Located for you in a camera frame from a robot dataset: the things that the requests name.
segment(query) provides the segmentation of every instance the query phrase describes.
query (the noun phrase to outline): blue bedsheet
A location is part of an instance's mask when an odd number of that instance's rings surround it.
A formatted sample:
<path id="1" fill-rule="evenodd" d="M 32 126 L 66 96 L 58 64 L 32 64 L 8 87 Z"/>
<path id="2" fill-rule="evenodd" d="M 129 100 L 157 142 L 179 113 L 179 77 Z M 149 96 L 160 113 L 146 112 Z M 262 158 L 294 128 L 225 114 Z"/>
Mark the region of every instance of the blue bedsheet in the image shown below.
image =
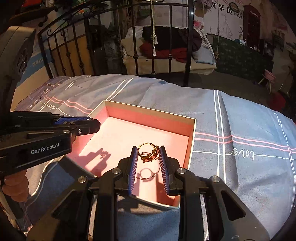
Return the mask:
<path id="1" fill-rule="evenodd" d="M 104 99 L 196 118 L 190 170 L 206 178 L 220 176 L 261 221 L 270 238 L 283 226 L 295 206 L 296 127 L 292 120 L 221 91 L 117 74 L 49 80 L 16 110 L 86 116 Z M 25 220 L 19 221 L 23 230 L 76 178 L 56 160 L 31 168 L 27 176 L 32 196 L 24 204 Z M 130 212 L 119 212 L 118 224 L 120 241 L 177 240 L 179 212 L 139 205 Z"/>

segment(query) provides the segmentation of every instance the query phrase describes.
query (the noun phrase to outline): pink stripe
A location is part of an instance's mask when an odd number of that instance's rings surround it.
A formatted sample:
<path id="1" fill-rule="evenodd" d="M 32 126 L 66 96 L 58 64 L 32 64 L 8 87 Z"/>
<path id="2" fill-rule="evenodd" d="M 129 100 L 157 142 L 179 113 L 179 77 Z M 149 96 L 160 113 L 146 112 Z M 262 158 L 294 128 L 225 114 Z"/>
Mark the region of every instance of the pink stripe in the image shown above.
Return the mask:
<path id="1" fill-rule="evenodd" d="M 58 103 L 58 104 L 65 104 L 65 105 L 68 106 L 68 107 L 72 107 L 72 108 L 78 109 L 78 110 L 80 110 L 80 111 L 81 111 L 82 113 L 84 113 L 84 114 L 90 114 L 90 113 L 88 113 L 88 112 L 85 112 L 85 111 L 79 109 L 79 108 L 76 107 L 76 106 L 68 105 L 66 102 L 59 103 L 59 102 L 55 102 L 55 101 L 53 101 L 53 100 L 51 100 L 51 101 L 54 102 L 54 103 Z"/>
<path id="2" fill-rule="evenodd" d="M 71 101 L 69 101 L 69 100 L 67 100 L 67 101 L 68 101 L 69 103 L 71 103 L 71 104 L 77 104 L 77 105 L 83 107 L 85 110 L 93 111 L 92 109 L 85 108 L 84 106 L 82 106 L 81 104 L 79 104 L 79 103 L 77 103 L 77 102 L 71 102 Z"/>
<path id="3" fill-rule="evenodd" d="M 276 150 L 282 150 L 282 151 L 289 151 L 289 152 L 291 152 L 290 150 L 280 149 L 280 148 L 272 147 L 272 146 L 263 146 L 263 145 L 249 144 L 249 143 L 239 142 L 239 141 L 235 141 L 235 140 L 233 140 L 233 142 L 238 143 L 238 144 L 245 144 L 245 145 L 248 145 L 248 146 L 267 147 L 267 148 L 271 148 L 271 149 L 276 149 Z"/>
<path id="4" fill-rule="evenodd" d="M 67 102 L 69 102 L 69 103 L 71 103 L 71 104 L 77 104 L 77 105 L 81 106 L 82 108 L 84 108 L 85 110 L 93 111 L 92 109 L 88 109 L 88 108 L 84 107 L 83 105 L 81 105 L 81 104 L 79 104 L 79 103 L 77 103 L 77 102 L 71 102 L 71 101 L 69 101 L 69 100 L 67 100 Z"/>
<path id="5" fill-rule="evenodd" d="M 228 144 L 228 143 L 231 143 L 231 142 L 235 142 L 235 143 L 238 143 L 238 144 L 245 144 L 245 145 L 248 145 L 248 146 L 267 147 L 267 148 L 271 148 L 271 149 L 275 149 L 275 150 L 291 152 L 290 150 L 280 149 L 280 148 L 277 148 L 277 147 L 249 144 L 249 143 L 245 143 L 245 142 L 238 142 L 238 141 L 235 141 L 235 140 L 230 140 L 230 141 L 227 141 L 227 142 L 219 142 L 219 141 L 214 141 L 214 140 L 211 140 L 211 139 L 204 139 L 204 138 L 194 138 L 194 140 L 209 141 L 209 142 L 214 142 L 214 143 L 219 143 L 219 144 Z"/>
<path id="6" fill-rule="evenodd" d="M 63 104 L 63 102 L 62 102 L 62 103 L 60 103 L 60 102 L 55 102 L 55 101 L 52 100 L 52 99 L 51 99 L 51 101 L 54 102 L 54 103 L 57 103 L 57 104 Z"/>
<path id="7" fill-rule="evenodd" d="M 275 143 L 271 143 L 271 142 L 257 141 L 257 140 L 253 140 L 253 139 L 244 139 L 244 138 L 242 138 L 242 137 L 237 137 L 237 136 L 234 136 L 234 135 L 230 135 L 230 136 L 227 136 L 227 137 L 219 137 L 219 136 L 216 136 L 216 135 L 211 135 L 211 134 L 201 133 L 201 132 L 195 132 L 195 134 L 198 134 L 198 135 L 205 135 L 205 136 L 211 136 L 211 137 L 216 137 L 216 138 L 221 138 L 221 139 L 227 139 L 227 138 L 229 138 L 229 137 L 234 137 L 234 138 L 241 139 L 241 140 L 245 140 L 245 141 L 253 141 L 253 142 L 259 142 L 259 143 L 266 143 L 266 144 L 270 144 L 270 145 L 275 145 L 275 146 L 279 146 L 279 147 L 287 148 L 287 146 L 282 146 L 282 145 L 275 144 Z"/>
<path id="8" fill-rule="evenodd" d="M 207 134 L 207 133 L 201 133 L 201 132 L 195 132 L 195 134 L 209 136 L 209 137 L 217 137 L 217 138 L 220 138 L 220 139 L 227 139 L 227 138 L 231 137 L 231 135 L 227 136 L 227 137 L 219 137 L 219 136 L 215 136 L 215 135 L 211 135 L 211 134 Z"/>
<path id="9" fill-rule="evenodd" d="M 270 145 L 275 145 L 275 146 L 279 146 L 279 147 L 287 147 L 287 146 L 282 146 L 282 145 L 279 145 L 279 144 L 275 144 L 275 143 L 271 143 L 271 142 L 266 142 L 266 141 L 257 141 L 257 140 L 252 140 L 252 139 L 244 139 L 242 137 L 236 137 L 234 135 L 231 135 L 231 136 L 234 137 L 234 138 L 237 138 L 237 139 L 245 140 L 245 141 L 254 141 L 254 142 L 260 142 L 260 143 L 266 143 L 266 144 L 270 144 Z"/>

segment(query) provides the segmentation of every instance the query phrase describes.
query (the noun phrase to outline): human hand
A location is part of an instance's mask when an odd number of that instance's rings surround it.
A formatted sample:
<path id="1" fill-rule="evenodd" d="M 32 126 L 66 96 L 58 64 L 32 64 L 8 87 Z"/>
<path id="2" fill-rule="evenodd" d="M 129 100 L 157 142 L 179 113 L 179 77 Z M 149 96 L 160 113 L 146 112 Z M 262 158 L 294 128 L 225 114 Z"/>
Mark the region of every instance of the human hand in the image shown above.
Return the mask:
<path id="1" fill-rule="evenodd" d="M 26 172 L 27 170 L 23 170 L 4 178 L 5 184 L 2 191 L 4 194 L 11 196 L 11 199 L 16 202 L 26 201 L 29 195 L 29 181 L 25 176 Z"/>

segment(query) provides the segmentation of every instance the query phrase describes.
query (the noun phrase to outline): blue gripper pad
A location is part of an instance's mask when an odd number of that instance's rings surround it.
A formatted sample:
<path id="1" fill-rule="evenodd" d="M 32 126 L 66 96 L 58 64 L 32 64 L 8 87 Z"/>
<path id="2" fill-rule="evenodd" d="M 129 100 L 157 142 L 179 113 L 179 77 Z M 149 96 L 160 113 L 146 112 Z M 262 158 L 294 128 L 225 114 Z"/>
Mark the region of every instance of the blue gripper pad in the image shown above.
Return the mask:
<path id="1" fill-rule="evenodd" d="M 169 187 L 168 170 L 167 170 L 167 166 L 165 163 L 165 156 L 166 156 L 166 153 L 165 153 L 164 147 L 160 148 L 159 149 L 159 164 L 160 164 L 160 168 L 161 168 L 161 174 L 163 176 L 163 186 L 164 186 L 166 194 L 168 195 L 170 187 Z"/>
<path id="2" fill-rule="evenodd" d="M 133 191 L 133 186 L 135 184 L 135 178 L 136 178 L 136 171 L 137 171 L 137 164 L 138 164 L 138 149 L 137 147 L 133 147 L 131 157 L 131 169 L 128 177 L 128 194 L 131 195 Z"/>
<path id="3" fill-rule="evenodd" d="M 88 116 L 70 116 L 70 117 L 61 117 L 57 121 L 54 122 L 55 125 L 62 125 L 66 122 L 74 122 L 74 121 L 88 121 L 91 120 Z"/>

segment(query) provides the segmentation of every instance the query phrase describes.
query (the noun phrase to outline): open gift box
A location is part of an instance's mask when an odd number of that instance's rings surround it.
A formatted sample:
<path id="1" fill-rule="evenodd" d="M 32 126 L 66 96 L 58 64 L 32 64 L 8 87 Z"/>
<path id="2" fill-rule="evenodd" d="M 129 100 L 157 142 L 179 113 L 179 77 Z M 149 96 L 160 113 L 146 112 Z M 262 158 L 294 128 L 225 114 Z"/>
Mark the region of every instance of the open gift box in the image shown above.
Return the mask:
<path id="1" fill-rule="evenodd" d="M 117 167 L 120 159 L 130 156 L 133 146 L 145 142 L 163 145 L 169 157 L 189 169 L 196 119 L 113 101 L 103 101 L 89 116 L 100 121 L 101 129 L 96 134 L 76 137 L 67 156 L 95 176 Z M 141 152 L 151 149 L 144 145 Z M 150 177 L 158 169 L 158 160 L 143 163 L 138 157 L 136 177 Z M 178 208 L 180 203 L 179 197 L 166 195 L 161 171 L 148 180 L 135 178 L 132 194 L 167 208 Z"/>

